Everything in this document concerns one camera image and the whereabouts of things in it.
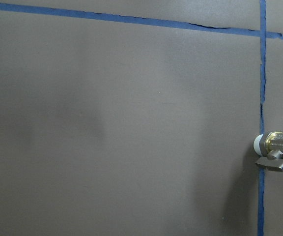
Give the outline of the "brass white PPR valve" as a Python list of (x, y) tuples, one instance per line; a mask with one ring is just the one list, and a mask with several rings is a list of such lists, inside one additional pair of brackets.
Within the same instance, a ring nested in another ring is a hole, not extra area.
[(269, 171), (283, 171), (283, 132), (274, 131), (258, 135), (253, 142), (259, 156), (256, 165)]

